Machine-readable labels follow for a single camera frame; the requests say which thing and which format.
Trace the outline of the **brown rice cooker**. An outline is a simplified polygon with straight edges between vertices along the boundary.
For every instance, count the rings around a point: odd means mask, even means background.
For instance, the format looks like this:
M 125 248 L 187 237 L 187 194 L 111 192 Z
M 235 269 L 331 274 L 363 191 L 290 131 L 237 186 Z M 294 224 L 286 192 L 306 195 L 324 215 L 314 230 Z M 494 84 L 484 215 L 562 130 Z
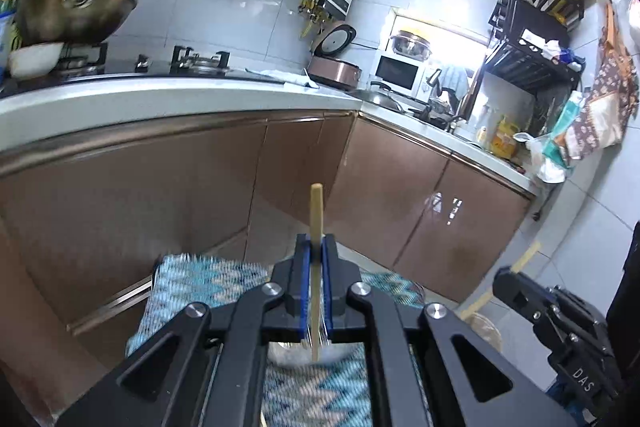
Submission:
M 341 59 L 356 35 L 356 29 L 342 20 L 330 23 L 320 31 L 310 48 L 311 57 L 306 68 L 309 78 L 344 91 L 356 89 L 362 70 Z

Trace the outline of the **white microwave oven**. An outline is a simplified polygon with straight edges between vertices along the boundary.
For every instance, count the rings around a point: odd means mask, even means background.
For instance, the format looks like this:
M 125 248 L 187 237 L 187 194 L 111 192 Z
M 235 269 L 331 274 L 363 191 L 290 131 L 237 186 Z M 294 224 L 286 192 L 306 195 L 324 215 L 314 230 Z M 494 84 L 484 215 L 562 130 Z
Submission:
M 371 68 L 371 75 L 407 98 L 426 102 L 432 88 L 427 74 L 433 72 L 429 61 L 413 60 L 395 52 L 378 51 Z

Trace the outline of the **yellow oil bottle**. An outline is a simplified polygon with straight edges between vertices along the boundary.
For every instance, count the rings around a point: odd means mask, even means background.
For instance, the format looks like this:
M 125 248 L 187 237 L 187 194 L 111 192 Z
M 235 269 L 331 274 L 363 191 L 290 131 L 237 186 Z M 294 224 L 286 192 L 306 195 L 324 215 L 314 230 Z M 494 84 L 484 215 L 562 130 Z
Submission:
M 520 128 L 517 124 L 510 121 L 508 117 L 503 116 L 490 142 L 491 154 L 502 159 L 511 159 L 518 147 L 518 142 L 515 141 L 514 135 L 519 131 Z

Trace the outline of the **metal pot on microwave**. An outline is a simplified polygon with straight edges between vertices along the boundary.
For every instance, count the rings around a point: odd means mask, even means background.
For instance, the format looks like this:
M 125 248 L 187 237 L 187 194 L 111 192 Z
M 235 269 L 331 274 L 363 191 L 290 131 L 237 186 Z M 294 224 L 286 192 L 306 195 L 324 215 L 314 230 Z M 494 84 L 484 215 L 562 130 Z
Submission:
M 408 30 L 398 30 L 390 37 L 390 44 L 396 54 L 412 58 L 419 62 L 427 61 L 431 54 L 431 45 L 423 37 Z

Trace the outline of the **pan lid on counter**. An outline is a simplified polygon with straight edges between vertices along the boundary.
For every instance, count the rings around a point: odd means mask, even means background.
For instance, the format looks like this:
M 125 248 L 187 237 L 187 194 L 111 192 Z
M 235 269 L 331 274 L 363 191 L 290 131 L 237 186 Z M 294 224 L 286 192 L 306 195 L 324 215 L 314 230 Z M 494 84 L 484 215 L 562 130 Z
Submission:
M 360 101 L 392 110 L 395 113 L 405 113 L 405 109 L 390 96 L 390 92 L 392 92 L 390 87 L 382 82 L 376 82 L 375 86 L 378 86 L 378 89 L 352 89 L 348 91 L 348 94 Z

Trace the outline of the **white bowl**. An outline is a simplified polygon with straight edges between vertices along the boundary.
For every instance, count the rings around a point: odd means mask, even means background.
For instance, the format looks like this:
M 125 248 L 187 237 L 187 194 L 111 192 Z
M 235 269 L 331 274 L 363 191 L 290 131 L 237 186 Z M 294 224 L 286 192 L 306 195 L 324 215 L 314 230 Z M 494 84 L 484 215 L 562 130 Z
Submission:
M 25 80 L 49 74 L 58 64 L 63 48 L 62 42 L 49 42 L 12 51 L 8 61 L 11 77 Z

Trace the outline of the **black gas stove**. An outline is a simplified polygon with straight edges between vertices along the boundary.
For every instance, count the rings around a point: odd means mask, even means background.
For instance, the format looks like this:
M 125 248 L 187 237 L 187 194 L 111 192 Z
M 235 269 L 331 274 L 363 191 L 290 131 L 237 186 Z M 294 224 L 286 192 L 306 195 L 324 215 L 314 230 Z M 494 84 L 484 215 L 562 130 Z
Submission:
M 220 51 L 212 56 L 198 54 L 190 46 L 174 46 L 168 60 L 138 54 L 134 58 L 108 57 L 108 43 L 66 44 L 49 76 L 56 82 L 84 82 L 101 79 L 142 77 L 203 77 L 213 80 L 241 80 L 284 84 L 284 80 L 248 69 L 232 68 L 231 55 Z

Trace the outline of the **patterned hanging apron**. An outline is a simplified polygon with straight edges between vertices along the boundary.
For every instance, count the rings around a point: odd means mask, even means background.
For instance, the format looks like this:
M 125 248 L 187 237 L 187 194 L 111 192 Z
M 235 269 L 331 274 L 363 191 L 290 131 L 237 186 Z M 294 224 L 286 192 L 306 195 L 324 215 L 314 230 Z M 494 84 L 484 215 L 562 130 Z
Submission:
M 574 116 L 552 140 L 562 168 L 573 167 L 597 150 L 620 144 L 629 119 L 639 107 L 639 81 L 634 62 L 617 27 L 611 1 L 599 46 L 600 68 L 591 91 L 577 104 Z

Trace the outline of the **black wall rack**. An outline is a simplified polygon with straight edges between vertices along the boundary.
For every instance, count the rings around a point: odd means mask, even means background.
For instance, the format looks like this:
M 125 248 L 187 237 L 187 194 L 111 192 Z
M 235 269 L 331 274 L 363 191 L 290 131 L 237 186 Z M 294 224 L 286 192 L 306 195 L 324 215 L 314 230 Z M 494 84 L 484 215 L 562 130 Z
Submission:
M 578 86 L 584 60 L 570 32 L 584 18 L 584 0 L 497 0 L 489 17 L 484 72 L 530 94 Z

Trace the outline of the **trash bin with bag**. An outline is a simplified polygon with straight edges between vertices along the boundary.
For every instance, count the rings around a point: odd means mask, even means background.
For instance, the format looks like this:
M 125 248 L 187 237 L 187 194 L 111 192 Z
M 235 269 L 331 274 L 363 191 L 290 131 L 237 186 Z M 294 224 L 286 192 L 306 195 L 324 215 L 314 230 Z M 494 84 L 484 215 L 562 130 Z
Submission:
M 473 313 L 465 320 L 472 331 L 489 343 L 498 352 L 502 352 L 502 337 L 494 323 L 479 313 Z

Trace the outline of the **zigzag patterned table cloth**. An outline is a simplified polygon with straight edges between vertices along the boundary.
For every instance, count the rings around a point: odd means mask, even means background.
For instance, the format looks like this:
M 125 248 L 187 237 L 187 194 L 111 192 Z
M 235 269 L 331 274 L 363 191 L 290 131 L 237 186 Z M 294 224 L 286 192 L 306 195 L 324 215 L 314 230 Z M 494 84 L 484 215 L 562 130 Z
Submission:
M 211 308 L 234 303 L 270 279 L 272 269 L 257 263 L 188 254 L 163 257 L 153 289 L 126 355 L 188 303 Z M 270 343 L 262 398 L 265 426 L 370 426 L 371 402 L 366 356 L 361 343 L 325 345 L 311 362 L 303 343 Z

